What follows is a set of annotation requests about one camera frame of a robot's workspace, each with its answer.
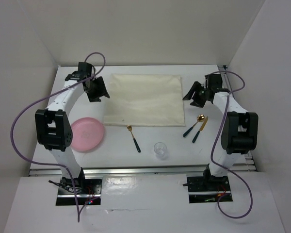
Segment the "gold spoon green handle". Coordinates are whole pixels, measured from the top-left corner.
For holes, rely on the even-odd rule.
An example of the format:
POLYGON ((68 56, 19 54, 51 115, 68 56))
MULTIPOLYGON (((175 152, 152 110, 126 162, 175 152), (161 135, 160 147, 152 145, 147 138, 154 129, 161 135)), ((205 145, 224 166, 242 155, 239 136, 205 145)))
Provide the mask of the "gold spoon green handle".
POLYGON ((191 126, 183 135, 182 135, 182 137, 186 137, 190 132, 191 132, 191 130, 196 126, 196 124, 197 123, 199 123, 199 122, 203 122, 204 121, 204 119, 205 119, 205 116, 204 115, 199 115, 198 117, 197 117, 197 119, 196 119, 196 123, 193 125, 193 126, 191 126))

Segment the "cream cloth placemat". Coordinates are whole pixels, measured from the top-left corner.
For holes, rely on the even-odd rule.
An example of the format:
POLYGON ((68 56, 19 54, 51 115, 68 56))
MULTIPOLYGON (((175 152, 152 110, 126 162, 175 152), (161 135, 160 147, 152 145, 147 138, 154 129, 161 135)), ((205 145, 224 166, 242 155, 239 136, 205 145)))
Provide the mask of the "cream cloth placemat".
POLYGON ((108 91, 105 125, 185 126, 179 75, 112 74, 108 91))

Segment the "pink plastic plate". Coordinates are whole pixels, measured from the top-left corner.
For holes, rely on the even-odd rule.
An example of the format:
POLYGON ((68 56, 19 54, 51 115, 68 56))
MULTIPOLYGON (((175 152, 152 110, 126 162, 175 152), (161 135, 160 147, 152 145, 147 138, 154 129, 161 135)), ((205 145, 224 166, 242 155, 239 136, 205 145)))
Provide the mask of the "pink plastic plate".
POLYGON ((84 117, 71 124, 73 133, 71 147, 78 152, 93 150, 104 137, 104 126, 92 117, 84 117))

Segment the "gold knife green handle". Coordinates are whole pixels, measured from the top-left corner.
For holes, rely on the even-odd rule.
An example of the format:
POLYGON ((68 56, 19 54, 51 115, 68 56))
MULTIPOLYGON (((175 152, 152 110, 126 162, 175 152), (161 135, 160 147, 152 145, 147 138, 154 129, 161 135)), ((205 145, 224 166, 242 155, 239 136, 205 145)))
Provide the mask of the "gold knife green handle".
POLYGON ((208 122, 208 118, 209 118, 209 117, 207 116, 207 117, 203 120, 203 123, 202 123, 200 129, 198 130, 198 132, 196 133, 196 135, 195 135, 194 138, 192 139, 192 143, 195 143, 195 142, 196 142, 196 140, 197 140, 199 134, 203 131, 205 125, 207 124, 207 122, 208 122))

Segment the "gold fork green handle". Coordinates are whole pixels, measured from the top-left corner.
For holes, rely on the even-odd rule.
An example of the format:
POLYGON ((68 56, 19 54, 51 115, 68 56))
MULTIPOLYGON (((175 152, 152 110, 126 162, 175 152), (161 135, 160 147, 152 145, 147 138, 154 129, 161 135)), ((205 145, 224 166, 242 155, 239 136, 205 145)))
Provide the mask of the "gold fork green handle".
POLYGON ((133 132, 132 132, 132 126, 131 126, 131 125, 127 125, 127 130, 130 132, 130 134, 131 134, 131 136, 132 136, 132 139, 133 139, 133 141, 134 141, 134 144, 135 144, 135 147, 136 147, 137 151, 138 151, 139 153, 141 153, 141 149, 140 149, 140 147, 139 147, 139 145, 138 145, 138 142, 137 142, 137 140, 135 139, 135 137, 134 137, 134 135, 133 135, 133 132))

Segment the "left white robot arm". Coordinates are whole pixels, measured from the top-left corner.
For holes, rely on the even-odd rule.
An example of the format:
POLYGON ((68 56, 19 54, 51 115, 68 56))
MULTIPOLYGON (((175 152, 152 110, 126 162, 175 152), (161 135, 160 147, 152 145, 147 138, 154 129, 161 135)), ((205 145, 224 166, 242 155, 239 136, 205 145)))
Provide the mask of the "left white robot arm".
POLYGON ((62 90, 46 108, 35 112, 38 143, 49 150, 60 164, 62 178, 59 186, 74 193, 86 188, 85 175, 77 163, 71 144, 73 132, 68 116, 76 101, 86 94, 89 102, 100 102, 101 97, 109 98, 104 80, 96 77, 96 69, 87 62, 80 62, 78 69, 65 78, 62 90))

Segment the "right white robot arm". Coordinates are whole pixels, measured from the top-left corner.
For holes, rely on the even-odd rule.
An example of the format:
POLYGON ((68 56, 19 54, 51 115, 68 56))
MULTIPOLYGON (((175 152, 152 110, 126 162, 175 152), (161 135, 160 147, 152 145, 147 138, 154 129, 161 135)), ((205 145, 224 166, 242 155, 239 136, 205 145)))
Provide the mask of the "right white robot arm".
POLYGON ((213 190, 227 181, 227 172, 238 158, 254 150, 258 138, 257 113, 245 110, 233 98, 236 90, 223 87, 219 71, 205 76, 204 83, 195 81, 183 100, 190 100, 191 105, 202 108, 211 102, 223 114, 215 143, 220 142, 223 153, 214 158, 216 145, 210 152, 210 163, 203 172, 202 185, 206 190, 213 190))

